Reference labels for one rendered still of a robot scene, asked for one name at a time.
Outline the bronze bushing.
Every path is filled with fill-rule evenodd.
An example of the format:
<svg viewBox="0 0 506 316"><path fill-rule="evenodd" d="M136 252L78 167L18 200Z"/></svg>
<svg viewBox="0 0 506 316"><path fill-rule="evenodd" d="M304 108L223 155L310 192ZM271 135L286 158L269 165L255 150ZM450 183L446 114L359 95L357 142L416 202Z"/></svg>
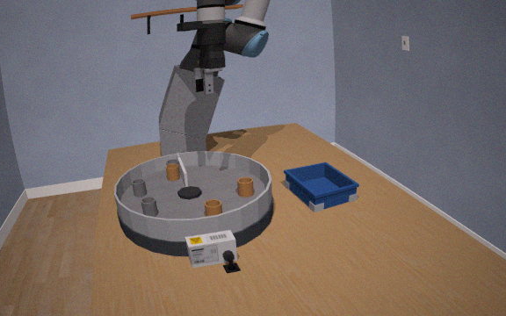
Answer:
<svg viewBox="0 0 506 316"><path fill-rule="evenodd" d="M238 195L243 198L253 196L253 179L250 177L241 177L237 180Z"/></svg>
<svg viewBox="0 0 506 316"><path fill-rule="evenodd" d="M168 168L167 168L168 167ZM169 169L173 168L173 169ZM166 166L167 178L169 181L176 181L180 178L179 167L177 164L169 164Z"/></svg>
<svg viewBox="0 0 506 316"><path fill-rule="evenodd" d="M209 206L207 206L209 205ZM217 199L210 199L205 202L206 216L213 216L222 213L221 201Z"/></svg>

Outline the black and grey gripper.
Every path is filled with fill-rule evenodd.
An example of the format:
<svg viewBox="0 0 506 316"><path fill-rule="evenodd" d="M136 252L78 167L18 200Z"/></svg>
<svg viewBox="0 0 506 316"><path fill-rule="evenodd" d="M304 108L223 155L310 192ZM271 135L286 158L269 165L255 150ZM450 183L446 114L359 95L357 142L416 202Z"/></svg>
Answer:
<svg viewBox="0 0 506 316"><path fill-rule="evenodd" d="M197 9L197 21L184 22L180 15L177 32L197 30L197 44L200 49L199 68L194 69L195 92L204 91L203 70L205 73L205 94L213 94L213 72L225 68L226 43L225 7Z"/></svg>

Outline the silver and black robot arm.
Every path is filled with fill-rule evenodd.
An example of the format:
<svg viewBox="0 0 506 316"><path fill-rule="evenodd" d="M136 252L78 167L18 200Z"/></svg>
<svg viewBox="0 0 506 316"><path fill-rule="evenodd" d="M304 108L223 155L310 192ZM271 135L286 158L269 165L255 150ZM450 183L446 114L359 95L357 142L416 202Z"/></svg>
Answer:
<svg viewBox="0 0 506 316"><path fill-rule="evenodd" d="M225 7L238 4L241 0L197 0L197 9L209 7ZM226 2L226 3L225 3ZM225 18L226 43L223 50L230 53L257 57L264 50L269 33L265 31L264 17L270 0L246 0L239 18ZM199 68L200 50L197 45L197 33L187 55L180 63L180 68L190 70ZM194 65L193 65L194 64Z"/></svg>

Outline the grey metal bushing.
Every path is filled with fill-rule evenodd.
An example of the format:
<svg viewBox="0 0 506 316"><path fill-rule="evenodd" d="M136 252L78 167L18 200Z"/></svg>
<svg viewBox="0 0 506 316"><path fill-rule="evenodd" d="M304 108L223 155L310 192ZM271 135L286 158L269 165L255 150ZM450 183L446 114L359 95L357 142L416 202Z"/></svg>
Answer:
<svg viewBox="0 0 506 316"><path fill-rule="evenodd" d="M156 201L154 197L145 197L141 200L143 214L155 217L158 214Z"/></svg>
<svg viewBox="0 0 506 316"><path fill-rule="evenodd" d="M144 179L135 179L132 181L134 195L136 197L144 197L147 195L146 185Z"/></svg>
<svg viewBox="0 0 506 316"><path fill-rule="evenodd" d="M168 161L166 161L166 163L167 163L167 165L169 165L169 164L173 164L173 163L174 163L174 164L177 164L177 165L178 165L178 167L179 167L179 163L178 163L178 160L177 160L177 159L171 159L171 160L168 160Z"/></svg>

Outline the blue open crate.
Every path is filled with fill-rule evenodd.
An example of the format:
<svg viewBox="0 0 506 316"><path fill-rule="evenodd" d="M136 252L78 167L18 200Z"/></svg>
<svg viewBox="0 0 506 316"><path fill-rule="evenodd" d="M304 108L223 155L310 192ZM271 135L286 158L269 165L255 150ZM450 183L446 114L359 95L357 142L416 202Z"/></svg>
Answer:
<svg viewBox="0 0 506 316"><path fill-rule="evenodd" d="M359 184L326 162L286 169L284 173L284 186L313 212L358 198Z"/></svg>

